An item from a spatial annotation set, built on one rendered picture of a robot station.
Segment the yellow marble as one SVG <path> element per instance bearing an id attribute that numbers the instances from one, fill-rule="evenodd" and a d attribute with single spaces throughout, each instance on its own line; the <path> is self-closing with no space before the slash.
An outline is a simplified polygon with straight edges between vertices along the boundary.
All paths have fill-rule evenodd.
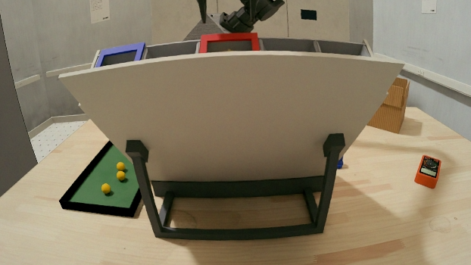
<path id="1" fill-rule="evenodd" d="M 121 162 L 118 163 L 118 164 L 117 164 L 117 169 L 118 169 L 119 171 L 124 171 L 124 169 L 125 169 L 124 163 L 121 163 Z"/>
<path id="2" fill-rule="evenodd" d="M 126 177 L 126 175 L 125 175 L 125 173 L 124 173 L 123 171 L 119 171 L 119 172 L 117 173 L 117 178 L 118 178 L 120 181 L 124 180 L 125 177 Z"/>
<path id="3" fill-rule="evenodd" d="M 104 185 L 101 187 L 101 190 L 102 190 L 105 194 L 108 194 L 108 193 L 111 191 L 111 187 L 110 187 L 108 184 L 104 184 Z"/>

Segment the white curved cover panel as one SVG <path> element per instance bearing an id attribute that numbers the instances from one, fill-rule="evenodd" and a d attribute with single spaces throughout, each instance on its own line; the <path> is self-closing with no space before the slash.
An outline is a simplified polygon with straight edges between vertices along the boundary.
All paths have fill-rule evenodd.
<path id="1" fill-rule="evenodd" d="M 405 62 L 373 58 L 366 39 L 258 43 L 208 42 L 201 54 L 200 39 L 149 45 L 140 61 L 134 51 L 101 67 L 97 50 L 90 69 L 58 79 L 132 164 L 126 141 L 141 140 L 156 197 L 321 192 L 327 137 L 344 133 L 340 160 Z"/>

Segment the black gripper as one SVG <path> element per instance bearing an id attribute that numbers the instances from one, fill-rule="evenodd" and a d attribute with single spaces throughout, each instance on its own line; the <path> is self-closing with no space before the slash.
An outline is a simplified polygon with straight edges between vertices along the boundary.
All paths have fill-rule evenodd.
<path id="1" fill-rule="evenodd" d="M 202 23 L 206 23 L 207 16 L 207 0 L 196 0 L 199 6 Z M 250 0 L 251 22 L 254 22 L 256 7 L 259 0 Z M 205 6 L 204 6 L 205 4 Z"/>

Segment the green tray with black rim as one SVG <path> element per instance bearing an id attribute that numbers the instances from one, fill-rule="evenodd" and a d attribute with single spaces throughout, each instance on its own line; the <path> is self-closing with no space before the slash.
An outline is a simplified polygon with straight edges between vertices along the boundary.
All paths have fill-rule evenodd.
<path id="1" fill-rule="evenodd" d="M 117 178 L 120 162 L 125 165 L 126 178 L 122 181 Z M 101 190 L 104 184 L 111 187 L 108 194 Z M 109 140 L 59 202 L 62 209 L 134 217 L 141 199 L 133 164 Z"/>

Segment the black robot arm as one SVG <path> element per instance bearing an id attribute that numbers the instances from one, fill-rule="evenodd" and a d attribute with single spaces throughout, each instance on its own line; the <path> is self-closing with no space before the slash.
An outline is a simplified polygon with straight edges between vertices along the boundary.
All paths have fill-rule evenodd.
<path id="1" fill-rule="evenodd" d="M 251 33 L 257 21 L 272 17 L 285 4 L 283 0 L 260 0 L 257 3 L 255 20 L 251 22 L 250 0 L 240 1 L 244 6 L 238 11 L 233 11 L 230 15 L 223 12 L 220 15 L 220 25 L 231 33 Z"/>

